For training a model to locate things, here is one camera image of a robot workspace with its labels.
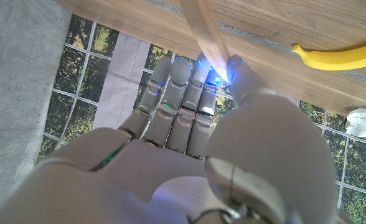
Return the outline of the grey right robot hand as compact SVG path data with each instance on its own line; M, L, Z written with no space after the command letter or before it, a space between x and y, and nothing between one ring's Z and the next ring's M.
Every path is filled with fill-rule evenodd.
M147 111L50 153L0 207L0 223L335 223L335 168L319 130L238 56L236 108L182 153ZM155 127L148 126L155 121Z

